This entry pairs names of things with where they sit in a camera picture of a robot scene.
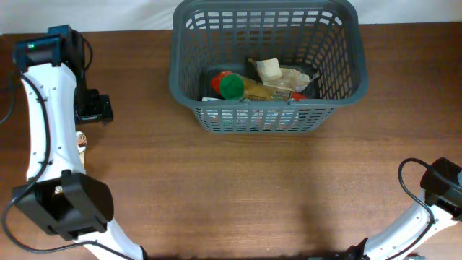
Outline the green lidded jar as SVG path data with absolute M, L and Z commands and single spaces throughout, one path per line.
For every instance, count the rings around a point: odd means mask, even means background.
M 239 100 L 244 92 L 243 81 L 236 74 L 225 75 L 219 81 L 219 93 L 225 100 Z

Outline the beige mushroom snack pouch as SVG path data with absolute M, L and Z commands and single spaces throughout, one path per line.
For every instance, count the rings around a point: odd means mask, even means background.
M 319 78 L 319 73 L 306 74 L 301 68 L 283 67 L 277 58 L 248 61 L 255 67 L 262 83 L 270 87 L 293 92 L 302 92 L 311 82 Z

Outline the red spaghetti packet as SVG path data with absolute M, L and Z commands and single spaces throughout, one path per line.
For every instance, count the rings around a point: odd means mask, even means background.
M 210 86 L 218 95 L 220 95 L 219 81 L 223 78 L 223 76 L 228 74 L 236 73 L 233 73 L 231 71 L 222 71 L 210 80 Z M 300 94 L 298 92 L 282 90 L 276 87 L 270 87 L 255 80 L 249 79 L 247 77 L 243 77 L 239 74 L 236 75 L 238 75 L 239 78 L 242 79 L 243 84 L 245 86 L 244 95 L 240 98 L 240 100 L 249 99 L 255 101 L 287 101 L 290 99 L 294 99 L 298 101 L 307 99 L 305 95 Z

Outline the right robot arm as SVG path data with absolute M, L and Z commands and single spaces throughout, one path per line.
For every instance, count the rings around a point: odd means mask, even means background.
M 407 163 L 426 169 L 418 196 L 404 183 L 403 169 Z M 385 230 L 351 246 L 340 259 L 406 259 L 433 235 L 461 222 L 461 166 L 444 157 L 432 164 L 406 158 L 398 167 L 398 182 L 414 203 Z

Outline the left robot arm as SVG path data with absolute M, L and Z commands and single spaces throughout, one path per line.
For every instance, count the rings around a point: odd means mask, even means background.
M 111 122 L 110 99 L 87 87 L 92 49 L 68 25 L 16 44 L 13 60 L 27 94 L 30 161 L 27 182 L 11 206 L 67 248 L 83 246 L 99 259 L 146 259 L 114 217 L 109 187 L 87 175 L 78 124 Z

